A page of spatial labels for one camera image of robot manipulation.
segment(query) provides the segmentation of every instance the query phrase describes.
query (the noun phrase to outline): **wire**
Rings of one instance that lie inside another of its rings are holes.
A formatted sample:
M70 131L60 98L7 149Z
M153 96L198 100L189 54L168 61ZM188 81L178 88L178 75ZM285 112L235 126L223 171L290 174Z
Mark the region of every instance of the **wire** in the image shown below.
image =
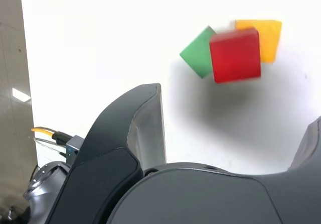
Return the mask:
M40 132L40 133L49 135L50 137L52 137L52 135L53 135L53 133L50 133L50 132L47 131L47 130L42 130L42 129L37 129L37 128L32 128L31 131L33 131L33 132Z
M35 141L36 143L40 144L40 145L41 145L41 146L43 146L43 147L46 147L46 148L48 148L48 149L51 149L51 150L54 150L54 151L56 151L56 152L60 153L60 151L59 151L59 150L56 150L56 149L51 148L51 147L49 147L49 146L47 146L47 145L44 145L44 144L43 144L43 143L41 143L40 141L36 140L36 138L35 138L35 137L34 137L34 141Z
M38 140L38 141L41 141L41 142L45 142L46 144L55 145L55 146L61 146L61 145L57 145L55 142L50 141L50 140L45 140L45 139L40 139L40 138L35 138L35 139Z
M53 132L53 133L57 132L56 130L53 130L53 129L50 129L50 128L47 128L47 127L41 127L41 126L34 127L34 129L48 130L48 131Z
M38 165L36 165L35 168L34 168L34 170L32 171L32 174L31 174L31 176L30 176L29 183L31 182L33 176L35 175L37 169L38 169Z

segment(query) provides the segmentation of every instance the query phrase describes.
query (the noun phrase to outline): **cube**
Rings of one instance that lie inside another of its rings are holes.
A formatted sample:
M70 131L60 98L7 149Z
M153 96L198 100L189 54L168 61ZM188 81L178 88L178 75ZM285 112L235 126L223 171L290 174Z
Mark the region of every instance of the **cube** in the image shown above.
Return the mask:
M210 51L216 83L261 76L259 34L254 28L214 35Z
M237 20L235 27L237 30L254 27L260 36L261 62L271 64L275 61L282 22L274 20Z
M215 35L215 32L212 28L206 27L205 30L180 53L180 56L185 62L201 78L206 77L212 72L209 41L213 35Z

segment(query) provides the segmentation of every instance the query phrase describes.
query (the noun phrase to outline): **ceiling light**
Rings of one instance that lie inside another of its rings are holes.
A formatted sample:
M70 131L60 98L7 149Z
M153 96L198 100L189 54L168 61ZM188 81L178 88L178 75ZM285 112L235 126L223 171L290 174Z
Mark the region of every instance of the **ceiling light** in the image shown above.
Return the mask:
M26 95L23 92L20 92L19 90L15 89L14 87L12 88L12 95L13 97L19 99L22 102L27 102L31 97Z

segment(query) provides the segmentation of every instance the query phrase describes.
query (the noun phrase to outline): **red cube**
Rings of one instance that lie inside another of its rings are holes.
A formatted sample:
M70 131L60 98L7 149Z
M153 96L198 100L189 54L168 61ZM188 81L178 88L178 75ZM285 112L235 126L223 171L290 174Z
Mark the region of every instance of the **red cube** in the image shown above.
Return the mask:
M259 33L255 28L214 35L210 51L216 83L261 76Z

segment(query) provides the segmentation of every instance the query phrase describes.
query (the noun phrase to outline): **connector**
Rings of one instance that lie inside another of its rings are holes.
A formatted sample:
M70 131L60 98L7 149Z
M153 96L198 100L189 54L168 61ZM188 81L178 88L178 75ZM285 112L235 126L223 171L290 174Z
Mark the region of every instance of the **connector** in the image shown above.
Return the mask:
M56 141L57 145L66 146L67 142L71 140L72 136L63 133L63 132L56 132L52 135L52 139Z

